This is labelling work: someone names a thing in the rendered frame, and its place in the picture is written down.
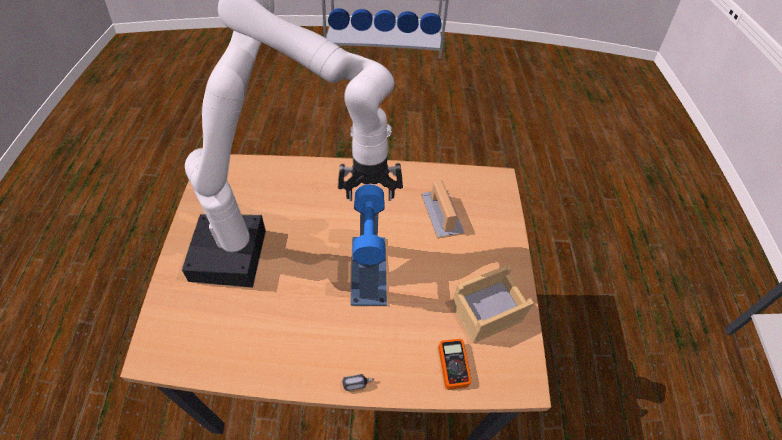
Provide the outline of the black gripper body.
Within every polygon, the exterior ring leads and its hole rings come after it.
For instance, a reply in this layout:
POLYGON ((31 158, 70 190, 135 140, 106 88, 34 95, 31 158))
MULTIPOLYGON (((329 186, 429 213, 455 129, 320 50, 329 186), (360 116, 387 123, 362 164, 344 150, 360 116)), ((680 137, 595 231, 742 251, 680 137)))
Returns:
POLYGON ((389 167, 387 165, 387 157, 386 159, 376 165, 364 165, 359 162, 357 162, 353 157, 353 169, 351 170, 351 174, 358 179, 361 175, 367 175, 367 180, 362 182, 363 184, 377 184, 379 182, 375 181, 374 175, 378 174, 383 179, 389 174, 389 167))

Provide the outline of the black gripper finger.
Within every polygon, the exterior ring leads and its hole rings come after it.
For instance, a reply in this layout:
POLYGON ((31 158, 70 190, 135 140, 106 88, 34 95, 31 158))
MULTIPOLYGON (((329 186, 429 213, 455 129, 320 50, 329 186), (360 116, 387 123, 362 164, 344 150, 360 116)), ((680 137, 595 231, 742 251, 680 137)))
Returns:
POLYGON ((394 177, 397 178, 396 181, 394 181, 389 174, 383 179, 378 174, 374 175, 374 180, 379 182, 382 186, 387 187, 389 189, 388 191, 388 198, 389 201, 392 201, 395 197, 395 189, 402 189, 403 188, 403 180, 402 180, 402 171, 401 171, 401 164, 396 163, 395 166, 387 167, 389 169, 389 173, 392 173, 394 177))
POLYGON ((356 188, 362 182, 367 180, 367 175, 363 174, 357 180, 352 175, 347 181, 344 181, 344 177, 346 177, 349 173, 351 173, 352 169, 353 167, 345 167, 345 164, 340 164, 339 167, 338 189, 346 190, 346 198, 349 199, 349 201, 352 201, 352 189, 354 187, 356 188))

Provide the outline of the orange digital multimeter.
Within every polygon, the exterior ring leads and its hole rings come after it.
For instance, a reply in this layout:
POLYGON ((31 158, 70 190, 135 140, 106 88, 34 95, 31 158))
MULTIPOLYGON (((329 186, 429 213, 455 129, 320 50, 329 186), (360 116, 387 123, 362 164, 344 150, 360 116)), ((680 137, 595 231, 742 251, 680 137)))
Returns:
POLYGON ((464 341, 444 340, 440 342, 438 349, 445 388, 451 390, 468 387, 471 376, 464 341))

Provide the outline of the open wooden crate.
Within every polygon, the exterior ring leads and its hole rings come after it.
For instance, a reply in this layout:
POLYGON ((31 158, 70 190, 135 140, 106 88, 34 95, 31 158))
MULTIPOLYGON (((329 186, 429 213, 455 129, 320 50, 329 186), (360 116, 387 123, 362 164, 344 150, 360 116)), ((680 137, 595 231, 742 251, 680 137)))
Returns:
POLYGON ((473 343, 522 322, 534 304, 525 300, 511 270, 508 264, 457 284, 451 305, 473 343))

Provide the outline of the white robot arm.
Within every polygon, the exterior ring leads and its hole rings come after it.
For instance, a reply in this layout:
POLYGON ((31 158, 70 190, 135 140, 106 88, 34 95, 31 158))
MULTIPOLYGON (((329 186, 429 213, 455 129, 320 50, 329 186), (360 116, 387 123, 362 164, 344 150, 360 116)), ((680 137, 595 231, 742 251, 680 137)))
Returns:
POLYGON ((234 32, 206 86, 203 148, 187 157, 185 172, 218 247, 236 252, 248 244, 250 235, 227 177, 238 119, 261 42, 330 83, 351 80, 345 103, 353 121, 353 157, 364 165, 379 164, 387 157, 391 126, 379 105, 393 90, 394 79, 380 63, 349 53, 274 15, 274 0, 219 0, 218 14, 234 32))

